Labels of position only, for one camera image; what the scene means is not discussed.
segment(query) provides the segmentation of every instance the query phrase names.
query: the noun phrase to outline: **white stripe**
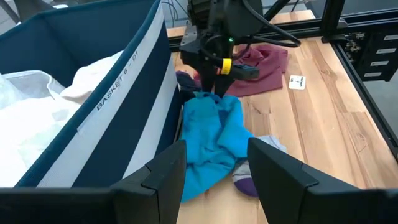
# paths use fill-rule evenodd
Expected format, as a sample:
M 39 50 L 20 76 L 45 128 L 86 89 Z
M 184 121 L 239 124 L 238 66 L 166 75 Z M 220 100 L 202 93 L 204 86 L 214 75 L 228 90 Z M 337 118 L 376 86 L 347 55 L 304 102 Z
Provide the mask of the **white stripe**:
M 137 54 L 134 54 L 136 55 L 135 60 L 131 57 L 116 79 L 117 82 L 121 79 L 118 89 L 100 110 L 95 108 L 87 116 L 78 128 L 78 133 L 75 134 L 45 174 L 38 187 L 71 187 L 73 185 L 152 52 L 162 29 L 163 21 L 163 12 L 159 5 L 149 30 L 137 46 L 135 51 Z M 127 74 L 123 74 L 125 69 L 128 69 Z
M 245 174 L 245 175 L 232 175 L 232 181 L 233 181 L 233 182 L 236 182 L 236 181 L 241 180 L 241 179 L 246 179 L 246 178 L 251 178 L 251 175 L 250 175 L 250 174 Z
M 140 169 L 145 163 L 155 157 L 176 86 L 177 77 L 170 58 L 162 86 L 123 178 Z

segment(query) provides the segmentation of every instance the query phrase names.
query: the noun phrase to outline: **white card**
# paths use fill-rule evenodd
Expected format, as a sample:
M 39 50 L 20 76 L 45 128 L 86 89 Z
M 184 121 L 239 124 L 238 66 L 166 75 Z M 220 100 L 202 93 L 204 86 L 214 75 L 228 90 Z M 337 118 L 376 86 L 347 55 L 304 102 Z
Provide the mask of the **white card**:
M 300 75 L 291 75 L 289 80 L 289 88 L 292 90 L 304 90 L 305 77 Z

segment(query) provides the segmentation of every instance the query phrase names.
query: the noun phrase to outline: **small white label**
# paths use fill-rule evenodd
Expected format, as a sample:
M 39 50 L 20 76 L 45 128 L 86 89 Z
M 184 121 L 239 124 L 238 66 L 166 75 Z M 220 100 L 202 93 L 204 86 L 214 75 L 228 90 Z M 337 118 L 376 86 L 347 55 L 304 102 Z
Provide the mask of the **small white label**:
M 397 49 L 379 49 L 377 50 L 376 54 L 389 54 L 389 53 L 394 53 Z
M 371 66 L 387 65 L 388 61 L 372 62 Z
M 378 77 L 381 76 L 381 72 L 369 72 L 365 73 L 364 77 Z
M 304 90 L 305 77 L 300 75 L 291 75 L 289 80 L 289 88 L 292 90 Z
M 384 37 L 384 40 L 397 40 L 398 35 L 387 35 Z

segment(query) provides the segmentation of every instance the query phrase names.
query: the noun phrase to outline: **maroon cloth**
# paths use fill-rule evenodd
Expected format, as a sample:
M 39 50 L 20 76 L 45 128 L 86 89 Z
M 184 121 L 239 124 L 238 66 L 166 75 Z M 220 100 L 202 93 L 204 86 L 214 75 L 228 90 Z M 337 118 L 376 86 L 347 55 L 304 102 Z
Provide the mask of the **maroon cloth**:
M 286 71 L 287 50 L 272 44 L 251 47 L 236 64 L 255 66 L 259 78 L 254 80 L 235 80 L 226 92 L 234 96 L 249 96 L 269 90 L 282 88 L 282 74 Z

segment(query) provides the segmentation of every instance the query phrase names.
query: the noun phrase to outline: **floor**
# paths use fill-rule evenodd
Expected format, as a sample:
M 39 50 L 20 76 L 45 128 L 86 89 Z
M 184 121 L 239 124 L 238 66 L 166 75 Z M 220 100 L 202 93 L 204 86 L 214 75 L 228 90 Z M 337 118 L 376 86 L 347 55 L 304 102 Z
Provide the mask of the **floor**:
M 8 1 L 13 10 L 16 11 L 16 7 L 14 1 Z M 262 0 L 264 12 L 267 11 L 275 0 Z M 293 8 L 293 3 L 295 0 L 290 1 L 290 5 L 285 6 L 281 12 L 289 12 Z M 182 6 L 187 5 L 187 0 L 179 0 L 179 3 Z M 187 15 L 185 15 L 184 11 L 174 0 L 174 6 L 177 10 L 178 19 L 174 21 L 174 27 L 184 26 L 187 22 Z M 297 4 L 295 11 L 306 10 L 305 4 L 302 0 L 300 0 L 299 4 Z M 165 4 L 164 7 L 165 20 L 167 27 L 172 27 L 172 16 L 169 11 L 168 5 Z M 0 8 L 0 35 L 5 33 L 7 30 L 11 29 L 15 26 L 15 22 L 4 12 L 2 8 Z M 382 111 L 383 115 L 391 125 L 391 128 L 395 133 L 398 133 L 398 116 L 396 116 L 398 112 L 398 75 L 395 75 L 390 82 L 384 81 L 376 81 L 376 82 L 366 82 L 365 86 L 368 88 L 370 94 L 373 96 L 374 101 Z
M 325 8 L 326 0 L 306 0 L 308 9 L 311 9 L 315 17 L 320 18 Z M 358 4 L 357 0 L 346 0 L 343 7 L 342 15 L 354 14 L 359 12 L 370 12 L 383 9 L 398 8 L 398 1 L 391 0 L 361 0 Z

